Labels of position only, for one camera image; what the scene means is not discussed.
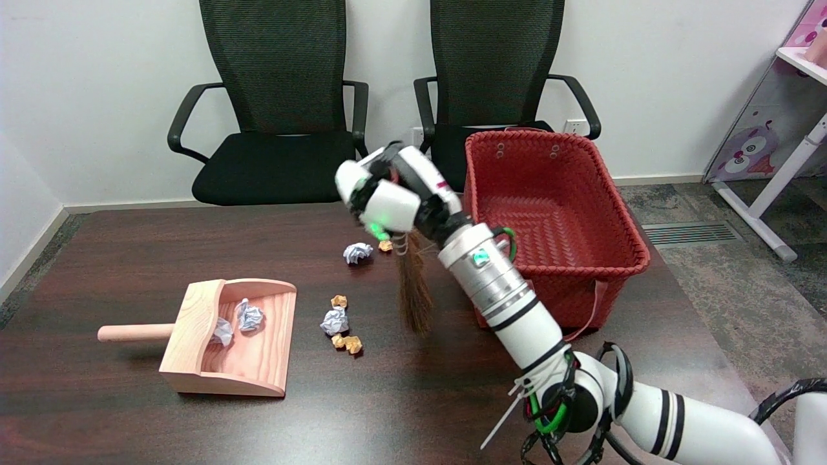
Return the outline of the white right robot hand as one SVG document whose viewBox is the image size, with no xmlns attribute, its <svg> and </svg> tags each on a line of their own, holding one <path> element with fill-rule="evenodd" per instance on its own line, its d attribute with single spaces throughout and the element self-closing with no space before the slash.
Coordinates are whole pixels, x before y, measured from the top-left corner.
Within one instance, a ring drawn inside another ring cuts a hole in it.
<svg viewBox="0 0 827 465">
<path fill-rule="evenodd" d="M 349 212 L 380 240 L 417 231 L 442 248 L 472 224 L 431 159 L 401 141 L 360 161 L 344 161 L 335 185 Z"/>
</svg>

